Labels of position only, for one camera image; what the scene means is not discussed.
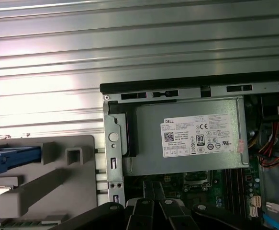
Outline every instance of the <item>red sticker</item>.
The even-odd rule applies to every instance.
[[[238,153],[243,153],[243,152],[244,152],[244,149],[245,149],[245,141],[239,139],[239,140],[238,140],[238,145],[237,145],[237,152],[238,152]]]

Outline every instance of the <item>barcode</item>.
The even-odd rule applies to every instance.
[[[165,136],[165,142],[174,141],[173,133],[164,133],[164,136]]]

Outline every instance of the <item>blue cable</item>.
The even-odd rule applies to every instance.
[[[279,230],[279,223],[272,219],[270,216],[267,216],[265,213],[263,214],[264,220],[267,224]]]

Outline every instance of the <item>wire bundle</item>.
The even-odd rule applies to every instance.
[[[273,158],[273,146],[277,142],[279,132],[279,122],[272,123],[272,134],[269,141],[258,151],[258,162],[264,168],[273,168],[279,166],[279,157]]]

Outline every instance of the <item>cable connector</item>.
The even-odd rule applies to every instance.
[[[279,212],[279,205],[275,203],[266,202],[266,208],[270,212],[275,212],[275,213]]]

